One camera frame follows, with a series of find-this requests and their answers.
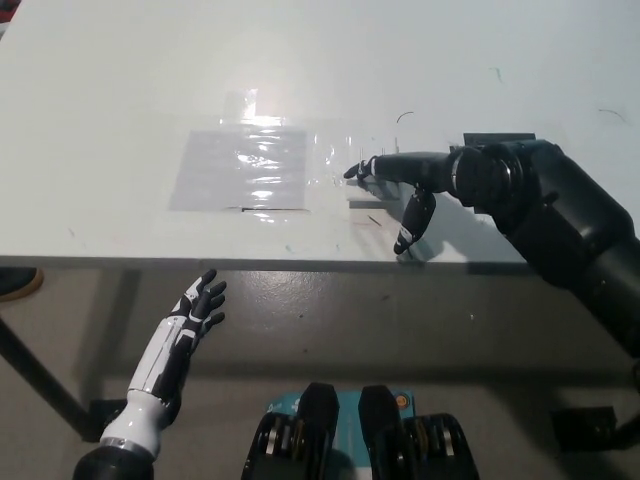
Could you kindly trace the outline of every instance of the concrete floor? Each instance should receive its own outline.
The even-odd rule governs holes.
[[[74,395],[122,397],[195,271],[50,270],[0,312]],[[549,411],[640,409],[631,363],[571,297],[531,277],[221,272],[227,320],[200,345],[156,478],[239,478],[268,401],[311,380],[413,389],[463,425],[483,479],[640,478],[638,449],[561,455]],[[91,445],[0,361],[0,478],[68,479]]]

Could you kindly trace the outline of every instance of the black metal rod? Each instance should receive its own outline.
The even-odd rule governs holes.
[[[0,318],[0,355],[20,374],[42,399],[60,415],[83,440],[96,442],[102,424],[40,363],[22,341]]]

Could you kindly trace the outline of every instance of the white table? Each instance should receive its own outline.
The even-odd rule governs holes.
[[[26,1],[0,44],[0,261],[394,268],[385,207],[404,193],[379,202],[342,172],[464,132],[560,144],[638,222],[639,22],[633,0]],[[190,132],[250,89],[257,122],[320,138],[304,211],[171,209]],[[443,196],[414,255],[523,262]]]

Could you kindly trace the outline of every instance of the robotic hand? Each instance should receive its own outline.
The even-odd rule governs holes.
[[[381,155],[344,176],[415,187],[396,254],[426,231],[434,193],[490,215],[544,280],[571,291],[627,353],[640,357],[640,242],[633,220],[557,145],[527,140],[450,154]]]
[[[74,480],[151,480],[160,452],[160,434],[180,410],[191,356],[224,313],[226,282],[206,288],[216,277],[209,270],[180,297],[163,318],[133,375],[127,406],[104,430],[100,446],[77,464]]]

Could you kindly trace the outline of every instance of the white and black robotic hand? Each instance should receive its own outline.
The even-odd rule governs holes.
[[[200,340],[224,320],[226,282],[209,287],[209,270],[180,297],[151,337],[129,384],[127,406],[104,430],[100,446],[85,455],[74,480],[152,479],[160,435],[180,410],[191,356]]]

